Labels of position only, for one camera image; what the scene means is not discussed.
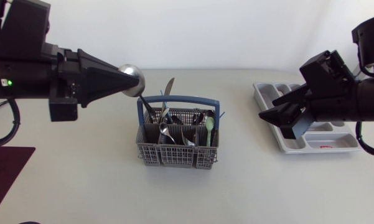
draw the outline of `silverware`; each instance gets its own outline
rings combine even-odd
[[[139,79],[138,85],[128,90],[124,90],[122,92],[126,96],[131,96],[131,97],[139,96],[141,100],[143,101],[145,108],[148,111],[150,122],[153,123],[156,117],[156,113],[154,109],[152,109],[152,107],[149,106],[148,102],[143,98],[143,91],[145,89],[145,78],[144,78],[143,72],[137,66],[130,65],[130,64],[122,65],[118,68],[118,70],[125,74],[137,77]]]
[[[166,114],[169,112],[169,108],[168,109],[166,109],[166,110],[164,110],[163,112],[162,112],[162,116],[161,116],[161,120],[163,120],[163,118],[166,116]]]
[[[204,115],[204,119],[207,119],[208,117],[214,118],[214,112],[212,110],[207,110]]]
[[[184,123],[176,115],[172,115],[172,120],[175,124],[184,125]]]
[[[192,124],[196,124],[198,125],[199,123],[201,123],[203,121],[203,117],[204,117],[204,114],[202,112],[199,111],[199,115],[197,116],[196,114],[194,114],[192,116]]]
[[[174,78],[170,79],[170,81],[167,83],[166,89],[164,90],[164,96],[170,95],[170,91],[172,90],[173,83],[174,83]],[[164,107],[165,107],[165,102],[162,103],[162,110],[161,110],[162,112],[161,113],[163,113]]]
[[[181,130],[181,137],[182,137],[182,142],[183,142],[186,146],[195,146],[195,143],[193,143],[192,141],[189,141],[189,140],[184,136],[184,133],[182,132],[182,130]]]
[[[170,135],[169,133],[169,127],[166,123],[161,123],[161,125],[159,125],[159,129],[161,130],[161,133],[169,138],[172,139],[172,141],[175,143],[174,139],[172,138],[172,136]]]

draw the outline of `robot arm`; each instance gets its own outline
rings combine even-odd
[[[306,84],[274,100],[275,107],[260,118],[279,127],[287,139],[299,138],[314,121],[357,121],[359,143],[374,154],[361,137],[361,122],[374,121],[374,18],[352,34],[360,69],[371,78],[354,77],[337,51],[322,52],[300,68]]]
[[[78,49],[45,42],[50,5],[13,0],[2,25],[0,0],[0,98],[48,98],[52,121],[75,121],[99,98],[130,89],[139,79]]]

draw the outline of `table surface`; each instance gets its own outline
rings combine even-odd
[[[258,117],[253,83],[302,83],[300,75],[144,75],[144,96],[159,95],[175,77],[171,95],[220,101],[226,114],[212,170],[146,167],[135,143],[137,98],[111,95],[65,123],[50,122],[47,100],[18,100],[22,124],[8,146],[36,151],[0,204],[0,223],[374,223],[374,156],[283,154]],[[0,137],[11,116],[8,106],[0,109]],[[364,124],[363,135],[374,146],[374,123]]]

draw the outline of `knife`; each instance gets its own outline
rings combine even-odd
[[[170,95],[170,91],[172,90],[172,87],[173,87],[173,82],[174,82],[174,78],[170,79],[170,81],[167,83],[167,85],[166,85],[166,89],[164,90],[164,95],[165,95],[165,96]],[[163,103],[162,103],[162,111],[161,111],[161,114],[163,114],[164,107],[165,107],[165,103],[166,103],[166,102],[163,102]],[[170,124],[171,124],[171,123],[172,123],[172,120],[171,120],[170,116],[168,116],[168,118],[169,118],[169,122],[170,122]]]

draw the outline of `dishwasher cutlery basket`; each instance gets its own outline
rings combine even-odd
[[[141,158],[147,166],[211,169],[214,162],[217,162],[217,148],[219,142],[218,127],[220,120],[220,102],[196,96],[147,96],[144,98],[148,103],[175,101],[183,103],[195,103],[213,106],[215,108],[215,127],[212,131],[212,144],[206,146],[207,129],[206,120],[203,119],[198,125],[192,125],[193,116],[205,113],[206,110],[170,108],[169,113],[176,115],[184,125],[168,124],[170,135],[177,144],[174,144],[167,136],[161,134],[158,120],[161,117],[161,109],[153,107],[156,117],[153,123],[149,119],[147,111],[143,113],[143,102],[137,101],[139,129],[136,144]],[[182,142],[181,131],[184,136],[195,143],[195,146],[186,146]]]

